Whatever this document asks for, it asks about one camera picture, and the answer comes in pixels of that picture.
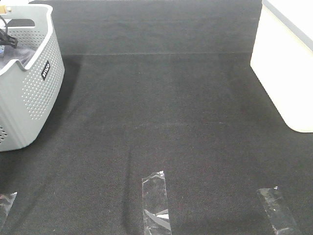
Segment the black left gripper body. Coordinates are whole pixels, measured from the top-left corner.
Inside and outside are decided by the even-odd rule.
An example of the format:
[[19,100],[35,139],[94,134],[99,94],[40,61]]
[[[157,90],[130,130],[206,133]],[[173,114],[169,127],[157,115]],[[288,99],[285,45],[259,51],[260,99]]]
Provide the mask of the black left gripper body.
[[8,34],[8,24],[6,20],[1,16],[0,19],[5,25],[5,30],[0,30],[0,45],[1,46],[11,46],[12,48],[18,47],[18,39],[12,37]]

